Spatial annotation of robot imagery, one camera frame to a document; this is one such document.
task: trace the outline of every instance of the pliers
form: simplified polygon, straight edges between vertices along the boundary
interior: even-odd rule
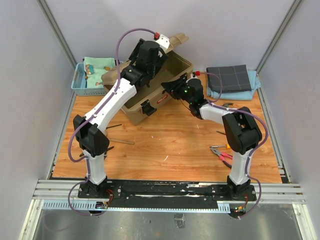
[[[232,165],[226,161],[225,158],[233,159],[233,157],[225,152],[220,152],[218,149],[214,147],[210,147],[211,151],[219,157],[219,159],[226,165],[228,168],[231,168]]]

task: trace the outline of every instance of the wooden table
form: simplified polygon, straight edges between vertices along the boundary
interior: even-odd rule
[[[206,78],[201,76],[206,86]],[[63,138],[53,177],[83,178],[87,169],[84,161],[73,163],[68,157],[68,143],[74,132],[73,119],[84,116],[103,96],[77,96]],[[219,100],[218,105],[233,102],[235,108],[249,107],[251,112],[264,119],[258,93],[252,101]],[[225,145],[224,127],[209,120],[200,120],[191,115],[181,101],[171,99],[153,115],[134,126],[120,110],[109,126],[108,137],[133,141],[134,145],[111,142],[104,162],[110,179],[172,180],[225,182],[230,169],[227,168],[209,146]],[[265,131],[258,123],[263,137]],[[78,159],[82,150],[76,140],[72,143],[72,155]],[[251,175],[263,183],[281,183],[281,178],[271,140],[253,155]]]

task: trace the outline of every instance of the red cable connector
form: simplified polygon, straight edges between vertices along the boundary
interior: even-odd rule
[[[154,34],[154,40],[158,40],[160,38],[160,33],[158,33],[157,31]]]

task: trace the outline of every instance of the red logo sticker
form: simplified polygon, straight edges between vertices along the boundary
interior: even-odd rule
[[[160,98],[160,99],[156,102],[156,104],[161,103],[161,102],[162,102],[163,100],[165,100],[167,97],[168,97],[168,94],[164,95],[162,98]]]

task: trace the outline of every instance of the wall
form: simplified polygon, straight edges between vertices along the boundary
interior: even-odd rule
[[[1,239],[18,239],[52,163],[73,68],[35,0],[0,1]]]
[[[286,167],[320,237],[320,1],[305,0],[259,74]]]
[[[190,37],[177,53],[196,68],[247,64],[256,69],[293,0],[47,0],[78,62],[83,57],[114,57],[119,37],[149,28]],[[139,38],[131,33],[120,47],[128,58]]]

